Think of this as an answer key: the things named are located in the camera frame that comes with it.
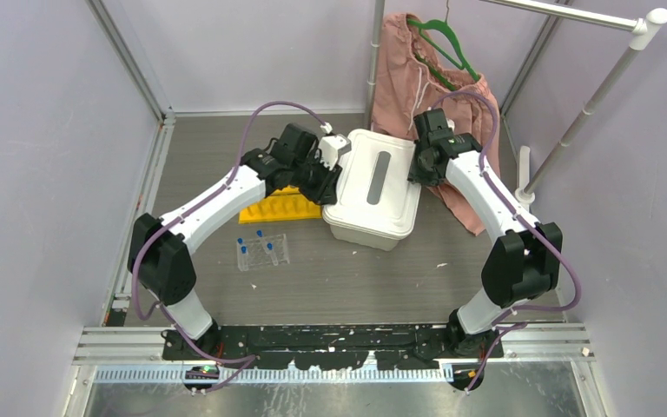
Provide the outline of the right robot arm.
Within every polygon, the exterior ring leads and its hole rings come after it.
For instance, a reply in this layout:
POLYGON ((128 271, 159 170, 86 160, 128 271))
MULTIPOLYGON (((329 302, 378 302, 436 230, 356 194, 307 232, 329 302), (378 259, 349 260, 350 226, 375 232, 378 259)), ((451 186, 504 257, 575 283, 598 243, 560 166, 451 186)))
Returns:
POLYGON ((466 357, 493 336, 495 324, 557 286, 563 234, 556 223, 540 222, 517 203, 497 179, 478 141, 470 134, 455 134, 442 109, 416 115, 413 124, 417 139, 409 181, 453 186, 492 242, 480 290, 452 311, 446 325, 449 349, 466 357))

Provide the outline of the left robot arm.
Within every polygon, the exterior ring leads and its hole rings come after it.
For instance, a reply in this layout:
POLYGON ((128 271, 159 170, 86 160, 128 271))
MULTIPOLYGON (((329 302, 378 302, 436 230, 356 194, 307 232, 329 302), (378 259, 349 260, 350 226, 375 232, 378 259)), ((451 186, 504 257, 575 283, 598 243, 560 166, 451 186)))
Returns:
POLYGON ((321 125, 322 136, 289 123, 267 147, 250 149, 218 183, 164 215, 140 215, 134 222, 127 269, 131 290, 147 289, 167 314, 184 346, 199 359, 217 350, 220 328, 195 291, 192 256, 221 226, 273 192, 292 186, 317 206, 337 201, 340 158, 350 142, 321 125))

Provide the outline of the white rectangular tray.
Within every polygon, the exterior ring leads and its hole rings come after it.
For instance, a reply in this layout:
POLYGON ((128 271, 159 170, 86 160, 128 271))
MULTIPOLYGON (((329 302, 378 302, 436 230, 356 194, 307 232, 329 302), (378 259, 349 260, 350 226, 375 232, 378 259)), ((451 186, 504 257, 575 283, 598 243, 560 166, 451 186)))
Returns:
POLYGON ((322 209, 328 225, 414 228, 421 186, 407 180, 415 143, 366 129, 348 134, 351 151, 340 160, 334 205, 322 209))

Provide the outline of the beige plastic bin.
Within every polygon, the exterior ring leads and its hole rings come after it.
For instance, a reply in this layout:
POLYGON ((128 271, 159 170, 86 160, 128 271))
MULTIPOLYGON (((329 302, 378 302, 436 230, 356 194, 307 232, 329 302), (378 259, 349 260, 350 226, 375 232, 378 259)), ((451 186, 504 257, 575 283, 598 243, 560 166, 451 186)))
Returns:
POLYGON ((338 240, 382 251, 392 251, 413 232, 413 227, 364 228, 352 224, 334 223, 331 223, 329 227, 333 237, 338 240))

